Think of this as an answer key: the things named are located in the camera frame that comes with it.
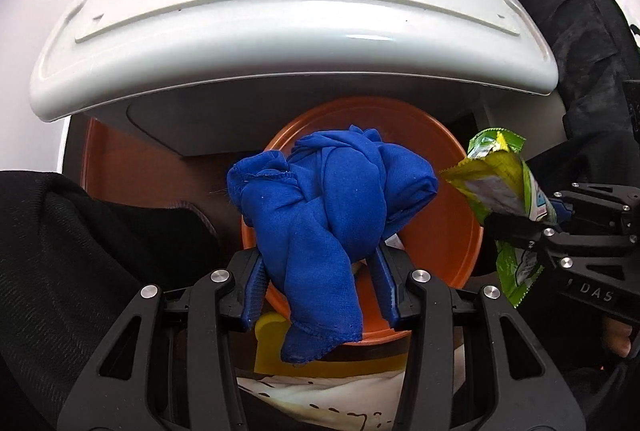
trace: white plastic lid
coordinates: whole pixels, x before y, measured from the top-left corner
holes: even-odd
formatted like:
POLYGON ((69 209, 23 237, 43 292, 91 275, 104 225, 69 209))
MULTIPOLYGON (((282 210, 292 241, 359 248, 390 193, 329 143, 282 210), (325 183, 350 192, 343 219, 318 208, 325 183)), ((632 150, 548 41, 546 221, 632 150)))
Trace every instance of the white plastic lid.
POLYGON ((558 81, 516 0, 79 0, 36 64, 31 104, 51 121, 172 87, 334 72, 535 94, 558 81))

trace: screw head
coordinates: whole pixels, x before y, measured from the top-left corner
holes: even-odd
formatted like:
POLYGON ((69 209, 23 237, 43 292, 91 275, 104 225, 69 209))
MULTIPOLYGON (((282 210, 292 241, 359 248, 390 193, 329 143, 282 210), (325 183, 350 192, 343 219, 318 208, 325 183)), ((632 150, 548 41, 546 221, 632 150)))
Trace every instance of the screw head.
POLYGON ((562 268, 572 268, 574 265, 574 261, 569 257, 564 257, 560 261, 558 261, 558 265, 562 268))
POLYGON ((147 285, 142 287, 142 290, 140 291, 140 296, 142 296, 145 299, 149 299, 155 296, 157 293, 158 293, 158 287, 156 285, 147 285))
POLYGON ((411 277, 414 278, 414 281, 418 283, 427 283, 431 279, 431 274, 429 274, 426 270, 422 270, 418 268, 411 273, 411 277))
POLYGON ((500 297, 500 289, 493 285, 487 285, 482 289, 482 293, 489 299, 498 299, 500 297))
POLYGON ((211 281, 213 281, 213 283, 225 283, 225 281, 229 279, 229 276, 228 270, 219 268, 211 273, 211 281))

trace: snack wrapper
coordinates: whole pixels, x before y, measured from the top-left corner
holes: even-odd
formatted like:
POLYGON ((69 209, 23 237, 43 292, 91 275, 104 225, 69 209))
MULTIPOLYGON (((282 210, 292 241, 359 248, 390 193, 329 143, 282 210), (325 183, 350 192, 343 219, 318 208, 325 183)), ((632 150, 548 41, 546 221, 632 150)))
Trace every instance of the snack wrapper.
MULTIPOLYGON (((490 213, 555 223, 556 211, 519 153, 525 139, 502 128, 489 128, 469 142, 467 156, 441 175, 460 191, 480 223, 490 213)), ((503 293, 518 306, 542 272, 536 253, 496 242, 498 277, 503 293)))

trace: blue towel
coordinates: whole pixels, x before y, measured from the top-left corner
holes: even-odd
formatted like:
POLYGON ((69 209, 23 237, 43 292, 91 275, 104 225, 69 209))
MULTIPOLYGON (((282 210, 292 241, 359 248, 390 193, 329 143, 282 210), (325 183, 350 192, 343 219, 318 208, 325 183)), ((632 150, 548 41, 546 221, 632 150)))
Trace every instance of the blue towel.
POLYGON ((431 165, 376 130, 316 132, 245 158, 227 176, 231 201, 255 228, 274 286, 289 301, 281 357, 319 359, 362 340, 351 264, 402 229, 438 191, 431 165))

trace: orange plate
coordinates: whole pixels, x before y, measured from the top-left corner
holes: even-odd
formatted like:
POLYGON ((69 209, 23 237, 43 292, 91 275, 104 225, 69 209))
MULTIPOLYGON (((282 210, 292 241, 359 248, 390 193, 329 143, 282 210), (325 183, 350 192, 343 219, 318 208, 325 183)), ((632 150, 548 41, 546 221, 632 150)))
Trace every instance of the orange plate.
MULTIPOLYGON (((387 98, 356 97, 321 104, 284 127, 267 146, 289 154, 296 140, 322 130, 347 130, 355 124, 363 130, 376 128, 382 140, 401 144, 427 159, 436 172, 455 166, 466 154, 449 130, 423 111, 387 98)), ((449 286, 464 286, 473 271, 482 227, 463 196, 444 180, 438 194, 399 234, 406 252, 418 268, 424 268, 449 286)), ((256 245, 254 230, 242 222, 245 249, 256 245)), ((368 271, 356 275, 356 290, 362 308, 362 341, 351 345, 379 345, 404 337, 395 332, 380 315, 368 271)), ((273 284, 267 301, 289 318, 287 299, 273 284)))

